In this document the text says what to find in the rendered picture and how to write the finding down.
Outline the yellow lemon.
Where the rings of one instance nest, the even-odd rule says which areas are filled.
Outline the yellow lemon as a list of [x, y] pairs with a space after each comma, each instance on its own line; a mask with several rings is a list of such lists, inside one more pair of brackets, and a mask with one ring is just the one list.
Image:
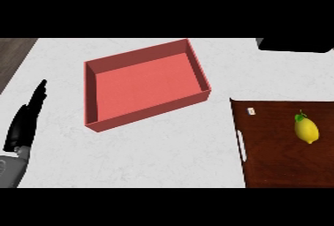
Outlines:
[[308, 144], [320, 139], [320, 130], [315, 122], [308, 118], [303, 111], [296, 114], [296, 136]]

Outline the red cardboard box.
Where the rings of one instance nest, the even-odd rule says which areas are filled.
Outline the red cardboard box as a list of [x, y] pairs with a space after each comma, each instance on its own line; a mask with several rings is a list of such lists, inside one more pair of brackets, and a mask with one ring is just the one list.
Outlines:
[[85, 126], [102, 132], [207, 100], [212, 87], [187, 39], [83, 63]]

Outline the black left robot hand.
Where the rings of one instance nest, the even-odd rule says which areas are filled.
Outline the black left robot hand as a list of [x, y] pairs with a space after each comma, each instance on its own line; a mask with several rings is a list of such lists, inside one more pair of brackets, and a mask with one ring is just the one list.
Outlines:
[[14, 117], [12, 124], [8, 129], [3, 147], [6, 152], [15, 152], [17, 147], [30, 147], [33, 144], [37, 130], [39, 113], [45, 99], [48, 97], [46, 84], [48, 80], [43, 80], [39, 83], [28, 104], [21, 106]]

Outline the dark brown wooden tray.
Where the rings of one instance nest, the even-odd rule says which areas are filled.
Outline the dark brown wooden tray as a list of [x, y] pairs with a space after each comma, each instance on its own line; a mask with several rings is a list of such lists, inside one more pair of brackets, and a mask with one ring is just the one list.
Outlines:
[[[334, 102], [231, 102], [247, 187], [334, 187]], [[306, 143], [296, 114], [320, 129]]]

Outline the black appliance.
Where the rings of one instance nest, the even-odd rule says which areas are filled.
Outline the black appliance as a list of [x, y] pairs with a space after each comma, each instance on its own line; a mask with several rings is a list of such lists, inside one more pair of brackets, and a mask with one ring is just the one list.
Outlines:
[[334, 41], [299, 38], [257, 38], [260, 50], [327, 53], [334, 49]]

